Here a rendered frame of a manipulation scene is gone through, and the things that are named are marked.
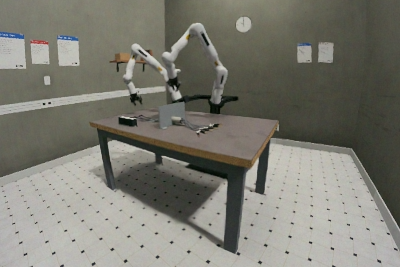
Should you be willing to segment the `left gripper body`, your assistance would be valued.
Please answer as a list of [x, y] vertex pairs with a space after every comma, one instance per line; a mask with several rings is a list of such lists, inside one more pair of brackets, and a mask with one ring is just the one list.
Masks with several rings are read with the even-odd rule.
[[[169, 82], [171, 81], [172, 82], [172, 84], [175, 82], [175, 84], [177, 84], [178, 83], [178, 78], [177, 78], [177, 76], [175, 77], [175, 78], [173, 78], [173, 79], [170, 79], [170, 78], [168, 78], [169, 79]], [[173, 82], [174, 81], [174, 82]], [[170, 83], [171, 83], [170, 82]], [[173, 84], [174, 85], [174, 84]]]

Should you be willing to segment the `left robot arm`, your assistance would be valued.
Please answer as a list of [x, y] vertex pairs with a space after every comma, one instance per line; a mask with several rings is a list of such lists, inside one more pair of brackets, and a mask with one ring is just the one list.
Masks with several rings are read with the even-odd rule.
[[[222, 66], [218, 59], [218, 55], [216, 50], [214, 49], [211, 41], [209, 40], [206, 31], [203, 27], [202, 24], [200, 23], [195, 23], [192, 24], [187, 32], [180, 38], [179, 41], [175, 43], [175, 45], [171, 48], [172, 52], [171, 54], [168, 52], [164, 52], [162, 54], [162, 60], [163, 63], [166, 67], [167, 71], [167, 76], [170, 79], [173, 79], [177, 76], [177, 73], [180, 72], [180, 69], [175, 70], [175, 66], [173, 62], [175, 61], [176, 57], [178, 54], [183, 50], [183, 48], [186, 46], [187, 42], [194, 37], [195, 34], [199, 38], [201, 44], [202, 44], [202, 49], [209, 60], [209, 62], [212, 64], [214, 71], [217, 75], [216, 80], [214, 81], [213, 85], [213, 90], [212, 90], [212, 95], [211, 95], [211, 102], [214, 104], [219, 104], [221, 101], [221, 96], [224, 88], [224, 84], [227, 79], [228, 71]], [[167, 63], [166, 63], [167, 62]], [[169, 63], [169, 64], [168, 64]], [[172, 63], [172, 64], [171, 64]], [[177, 72], [176, 72], [177, 71]]]

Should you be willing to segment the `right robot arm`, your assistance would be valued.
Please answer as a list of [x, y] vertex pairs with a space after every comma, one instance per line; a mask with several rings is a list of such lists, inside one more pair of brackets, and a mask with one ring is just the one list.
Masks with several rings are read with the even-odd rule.
[[156, 70], [158, 73], [160, 73], [163, 78], [165, 79], [166, 85], [168, 87], [168, 90], [170, 92], [170, 95], [172, 97], [172, 100], [177, 100], [179, 98], [181, 98], [180, 92], [179, 90], [176, 91], [176, 87], [175, 87], [175, 91], [173, 91], [172, 87], [170, 87], [167, 84], [167, 80], [168, 76], [167, 76], [167, 71], [165, 70], [165, 68], [163, 68], [156, 59], [154, 59], [152, 56], [150, 56], [147, 52], [145, 52], [138, 44], [133, 44], [131, 47], [132, 53], [131, 53], [131, 57], [130, 60], [127, 64], [127, 68], [126, 68], [126, 75], [123, 76], [123, 81], [126, 84], [130, 95], [136, 93], [137, 91], [140, 90], [140, 88], [135, 89], [133, 83], [130, 81], [132, 79], [132, 71], [135, 65], [135, 61], [137, 56], [139, 55], [150, 67], [152, 67], [154, 70]]

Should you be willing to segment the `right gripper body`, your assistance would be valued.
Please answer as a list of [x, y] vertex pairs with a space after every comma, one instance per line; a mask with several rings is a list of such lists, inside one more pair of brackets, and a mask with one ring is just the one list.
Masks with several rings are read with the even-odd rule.
[[134, 101], [136, 101], [135, 98], [138, 99], [138, 97], [137, 97], [137, 96], [138, 96], [137, 92], [134, 93], [134, 94], [131, 94], [130, 96], [132, 97], [132, 99], [134, 98]]

